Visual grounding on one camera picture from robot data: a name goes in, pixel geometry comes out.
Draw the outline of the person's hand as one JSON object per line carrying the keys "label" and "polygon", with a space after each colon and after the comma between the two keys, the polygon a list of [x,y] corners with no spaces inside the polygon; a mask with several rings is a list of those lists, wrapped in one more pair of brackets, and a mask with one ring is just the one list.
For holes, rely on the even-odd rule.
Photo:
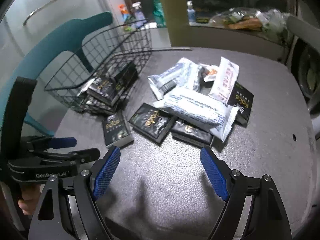
{"label": "person's hand", "polygon": [[21,199],[18,200],[18,206],[24,215],[31,216],[35,212],[41,195],[42,185],[29,184],[21,187]]}

